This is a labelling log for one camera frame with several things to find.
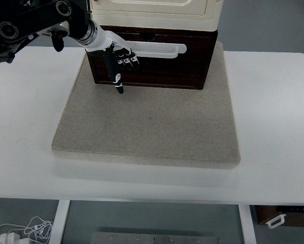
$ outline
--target wooden box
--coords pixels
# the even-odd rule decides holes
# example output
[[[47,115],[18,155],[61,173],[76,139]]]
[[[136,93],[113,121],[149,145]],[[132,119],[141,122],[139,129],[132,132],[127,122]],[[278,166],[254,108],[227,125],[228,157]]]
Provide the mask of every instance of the wooden box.
[[[187,51],[176,58],[139,57],[139,70],[121,69],[124,85],[203,89],[217,31],[102,26],[127,41],[180,43]],[[95,83],[111,84],[103,57],[88,55]]]

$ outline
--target beige felt mat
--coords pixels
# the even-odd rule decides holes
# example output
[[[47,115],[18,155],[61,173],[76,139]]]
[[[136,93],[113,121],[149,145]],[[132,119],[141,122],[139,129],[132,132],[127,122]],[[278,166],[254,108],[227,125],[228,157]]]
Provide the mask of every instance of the beige felt mat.
[[[203,90],[94,84],[87,58],[58,125],[61,157],[232,168],[240,161],[222,44]]]

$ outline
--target white cable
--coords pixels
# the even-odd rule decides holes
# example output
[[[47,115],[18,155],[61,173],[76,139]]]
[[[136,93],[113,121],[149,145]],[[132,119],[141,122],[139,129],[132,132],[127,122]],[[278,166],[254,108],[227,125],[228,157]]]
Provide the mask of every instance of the white cable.
[[[23,227],[23,228],[26,228],[26,226],[23,226],[23,225],[14,225],[14,224],[1,224],[0,227],[2,226],[14,226],[14,227]]]
[[[38,218],[42,221],[41,224],[39,225],[34,225],[34,226],[30,226],[32,221],[35,219],[35,218]],[[35,216],[33,217],[29,224],[27,226],[21,226],[21,225],[13,225],[13,224],[2,224],[0,225],[0,227],[4,226],[4,225],[9,225],[9,226],[14,226],[14,227],[20,227],[21,229],[13,229],[13,230],[10,230],[7,235],[12,232],[12,231],[16,231],[16,230],[23,230],[23,233],[25,235],[28,236],[28,238],[31,240],[31,241],[34,241],[35,243],[42,243],[42,244],[46,244],[48,243],[49,239],[50,239],[50,235],[51,235],[51,230],[52,230],[52,226],[53,226],[53,222],[52,221],[45,221],[43,219],[41,219],[40,217],[38,216]],[[33,234],[35,237],[35,239],[32,239],[30,237],[30,235]],[[38,241],[38,238],[40,240],[46,240],[46,242],[40,242]]]

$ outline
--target white drawer handle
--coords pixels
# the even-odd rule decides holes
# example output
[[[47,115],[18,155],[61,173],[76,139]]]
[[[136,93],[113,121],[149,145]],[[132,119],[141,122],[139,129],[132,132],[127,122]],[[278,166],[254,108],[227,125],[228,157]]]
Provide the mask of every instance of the white drawer handle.
[[[277,226],[280,226],[282,224],[285,223],[285,217],[286,215],[278,215],[277,217],[273,218],[272,220],[269,220],[268,222],[266,222],[266,225],[268,225],[269,229],[274,229],[276,228]],[[277,221],[280,219],[280,222],[272,225],[273,222]]]
[[[179,43],[127,41],[137,57],[175,58],[185,53],[187,46]]]

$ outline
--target robotic arm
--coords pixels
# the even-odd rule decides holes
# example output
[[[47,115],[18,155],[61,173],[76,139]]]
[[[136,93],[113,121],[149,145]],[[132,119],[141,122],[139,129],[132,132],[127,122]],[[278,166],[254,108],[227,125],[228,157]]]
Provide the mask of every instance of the robotic arm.
[[[89,0],[0,0],[0,62],[11,63],[39,35],[50,36],[56,51],[69,36],[88,54],[104,56],[111,81],[122,94],[119,64],[138,65],[137,57],[124,39],[103,30],[89,14]]]

